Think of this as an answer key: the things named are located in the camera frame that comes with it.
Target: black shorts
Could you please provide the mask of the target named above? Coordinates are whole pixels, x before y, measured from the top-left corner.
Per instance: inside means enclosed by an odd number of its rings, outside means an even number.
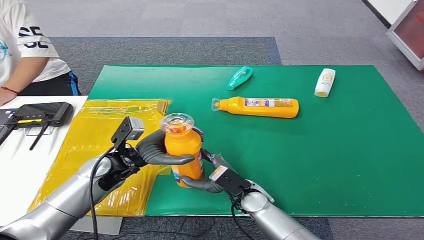
[[[78,77],[71,71],[55,78],[29,84],[18,96],[81,96]]]

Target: orange juice bottle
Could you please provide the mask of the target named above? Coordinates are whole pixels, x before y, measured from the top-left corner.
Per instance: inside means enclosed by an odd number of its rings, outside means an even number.
[[[291,119],[299,112],[299,102],[293,98],[244,98],[212,99],[213,111]]]
[[[172,172],[176,184],[188,188],[181,176],[187,176],[194,180],[203,180],[203,163],[200,149],[202,138],[192,128],[195,124],[193,118],[184,113],[172,113],[166,115],[160,121],[160,128],[165,131],[165,147],[170,155],[193,155],[194,160],[183,165],[172,165]]]

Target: yellow plastic sheet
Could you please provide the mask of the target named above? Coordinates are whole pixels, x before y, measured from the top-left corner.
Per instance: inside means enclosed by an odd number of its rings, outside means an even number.
[[[124,117],[142,119],[145,132],[140,137],[159,129],[159,121],[170,102],[152,100],[87,100],[72,120],[60,151],[51,166],[29,210],[75,174],[88,159],[104,153],[112,146],[111,137]],[[138,141],[128,141],[135,146]],[[146,165],[137,174],[96,205],[96,213],[103,216],[143,215],[156,176],[165,167]]]

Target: white bottle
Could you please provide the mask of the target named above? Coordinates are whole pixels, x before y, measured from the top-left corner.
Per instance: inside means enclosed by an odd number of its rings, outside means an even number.
[[[326,98],[329,96],[331,87],[333,86],[336,71],[330,68],[324,68],[316,82],[315,96]]]

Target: red bracelet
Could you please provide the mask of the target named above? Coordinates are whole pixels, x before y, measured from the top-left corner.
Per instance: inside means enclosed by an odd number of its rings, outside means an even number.
[[[18,94],[19,94],[19,92],[15,91],[15,90],[12,90],[12,89],[10,89],[10,88],[7,88],[7,87],[5,87],[5,86],[0,86],[0,89],[3,89],[3,90],[6,90],[6,91],[9,91],[9,92],[12,92],[12,93],[14,93],[14,94],[16,94],[16,95],[18,95]]]

